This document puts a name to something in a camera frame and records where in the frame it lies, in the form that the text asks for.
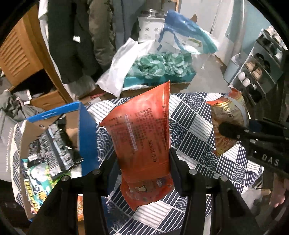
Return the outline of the person's right hand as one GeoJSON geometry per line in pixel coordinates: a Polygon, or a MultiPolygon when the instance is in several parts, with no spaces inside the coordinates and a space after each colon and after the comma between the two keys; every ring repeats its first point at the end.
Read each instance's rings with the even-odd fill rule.
{"type": "Polygon", "coordinates": [[[289,189],[289,180],[283,179],[274,173],[273,190],[271,192],[270,204],[274,208],[283,204],[285,201],[285,193],[289,189]]]}

